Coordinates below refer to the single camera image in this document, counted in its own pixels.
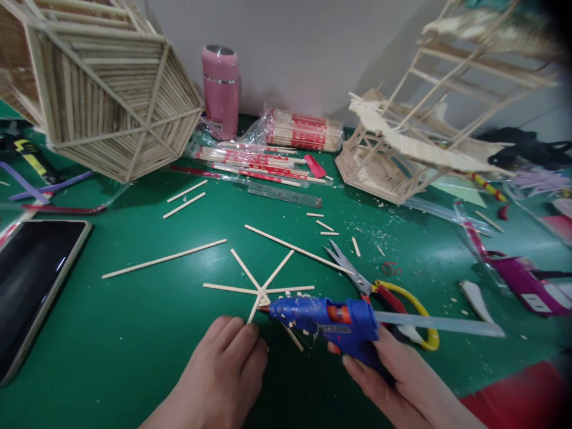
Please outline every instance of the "hand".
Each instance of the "hand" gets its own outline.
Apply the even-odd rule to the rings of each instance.
[[[240,428],[262,389],[268,346],[258,327],[221,316],[198,344],[179,382],[140,429]]]
[[[412,347],[397,341],[384,327],[374,346],[381,363],[394,376],[395,389],[381,376],[349,355],[347,372],[397,429],[457,429],[485,426],[468,410]],[[333,344],[328,350],[333,351]]]

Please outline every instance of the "clear plastic ruler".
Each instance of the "clear plastic ruler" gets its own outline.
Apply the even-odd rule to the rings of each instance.
[[[253,195],[261,195],[262,197],[274,198],[276,200],[287,201],[289,203],[299,204],[301,206],[322,208],[322,198],[313,195],[301,194],[299,192],[285,191],[284,189],[275,188],[274,186],[261,185],[250,182],[248,193]]]

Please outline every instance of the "phone screen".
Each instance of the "phone screen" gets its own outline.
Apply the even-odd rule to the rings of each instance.
[[[85,228],[85,222],[23,222],[0,250],[0,380]]]

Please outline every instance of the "pink thermos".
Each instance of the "pink thermos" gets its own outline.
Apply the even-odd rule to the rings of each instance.
[[[213,137],[233,138],[238,131],[238,56],[232,49],[203,48],[203,85]]]

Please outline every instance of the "smartphone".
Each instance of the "smartphone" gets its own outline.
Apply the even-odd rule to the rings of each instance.
[[[92,225],[27,220],[0,248],[0,387],[18,373]]]

